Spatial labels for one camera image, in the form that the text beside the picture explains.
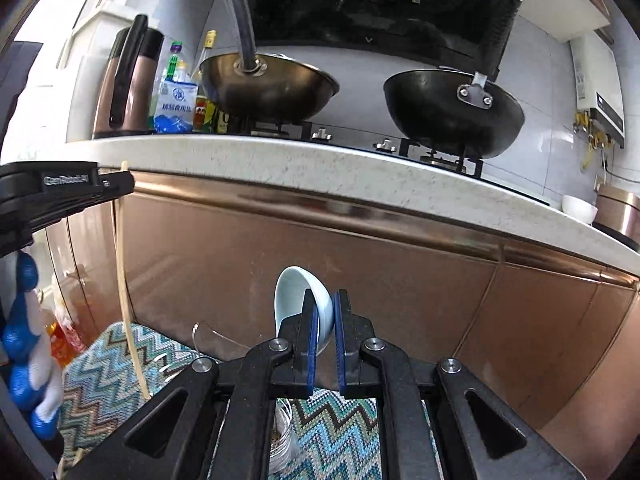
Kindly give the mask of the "blue white gloved left hand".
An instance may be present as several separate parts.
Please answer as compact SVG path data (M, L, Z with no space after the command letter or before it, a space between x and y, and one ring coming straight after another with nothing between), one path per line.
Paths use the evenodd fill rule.
M9 396L41 441L58 434L62 370L51 356L36 287L35 260L18 250L1 258L1 345L9 359Z

